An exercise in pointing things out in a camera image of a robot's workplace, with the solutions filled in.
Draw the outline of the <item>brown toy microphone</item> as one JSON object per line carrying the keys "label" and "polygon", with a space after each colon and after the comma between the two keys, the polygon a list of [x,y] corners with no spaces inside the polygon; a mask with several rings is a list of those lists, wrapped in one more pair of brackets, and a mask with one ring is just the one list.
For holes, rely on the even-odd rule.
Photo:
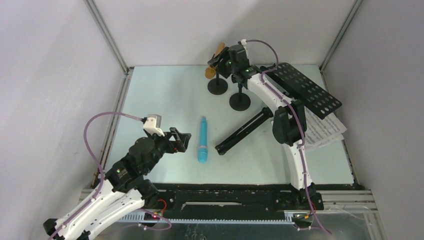
{"label": "brown toy microphone", "polygon": [[[224,47],[225,43],[221,42],[218,46]],[[208,65],[208,67],[205,69],[204,75],[207,79],[213,79],[216,76],[216,74],[217,74],[216,66],[209,66]]]}

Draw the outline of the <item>blue toy microphone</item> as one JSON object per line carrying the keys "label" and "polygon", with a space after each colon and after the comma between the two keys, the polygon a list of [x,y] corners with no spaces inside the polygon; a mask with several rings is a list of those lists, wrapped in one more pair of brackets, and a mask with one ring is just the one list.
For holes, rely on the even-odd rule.
{"label": "blue toy microphone", "polygon": [[208,122],[205,116],[200,122],[199,145],[197,151],[197,159],[200,163],[206,163],[208,160]]}

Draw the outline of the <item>black music stand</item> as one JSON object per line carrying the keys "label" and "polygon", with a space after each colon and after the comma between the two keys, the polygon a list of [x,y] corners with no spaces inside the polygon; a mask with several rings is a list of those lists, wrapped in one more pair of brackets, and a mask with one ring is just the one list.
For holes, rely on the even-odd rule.
{"label": "black music stand", "polygon": [[[270,68],[260,67],[262,71]],[[334,114],[334,111],[342,105],[337,98],[289,63],[280,63],[276,70],[266,73],[265,76],[284,95],[302,101],[305,115],[307,109],[323,120],[328,115]]]}

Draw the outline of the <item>sheet music page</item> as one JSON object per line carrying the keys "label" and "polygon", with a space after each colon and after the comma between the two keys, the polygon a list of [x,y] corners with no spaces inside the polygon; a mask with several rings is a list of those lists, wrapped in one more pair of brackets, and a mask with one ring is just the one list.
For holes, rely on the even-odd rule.
{"label": "sheet music page", "polygon": [[305,151],[310,152],[324,146],[327,146],[336,141],[344,139],[343,133],[347,130],[346,127],[337,128],[336,125],[329,127],[309,128],[305,133]]}
{"label": "sheet music page", "polygon": [[305,117],[305,149],[307,151],[312,151],[344,139],[343,133],[347,128],[334,113],[331,113],[324,119],[320,119],[310,110],[306,109]]}

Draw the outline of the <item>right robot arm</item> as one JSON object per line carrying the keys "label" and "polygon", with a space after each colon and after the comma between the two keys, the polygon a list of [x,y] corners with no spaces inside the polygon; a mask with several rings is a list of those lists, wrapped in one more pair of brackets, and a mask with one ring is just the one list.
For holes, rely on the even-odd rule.
{"label": "right robot arm", "polygon": [[291,186],[291,204],[297,209],[309,206],[312,213],[316,212],[312,197],[317,193],[316,185],[308,170],[306,163],[306,116],[305,106],[301,100],[289,98],[276,88],[267,78],[266,74],[279,67],[277,60],[271,68],[261,70],[250,64],[248,59],[248,41],[243,40],[238,44],[226,46],[221,42],[211,59],[207,62],[205,77],[230,77],[237,84],[238,91],[230,99],[230,107],[236,111],[246,110],[250,98],[243,93],[243,89],[255,94],[266,105],[260,113],[251,118],[242,127],[215,146],[219,155],[224,155],[249,133],[258,128],[266,120],[272,123],[272,134],[286,152]]}

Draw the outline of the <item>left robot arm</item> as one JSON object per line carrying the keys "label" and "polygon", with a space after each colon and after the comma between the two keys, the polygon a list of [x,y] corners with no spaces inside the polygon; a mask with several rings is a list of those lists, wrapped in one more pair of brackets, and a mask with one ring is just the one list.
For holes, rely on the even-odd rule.
{"label": "left robot arm", "polygon": [[145,177],[164,154],[184,153],[191,137],[171,127],[164,135],[148,133],[137,139],[76,208],[43,223],[49,239],[93,240],[125,215],[156,206],[159,191]]}

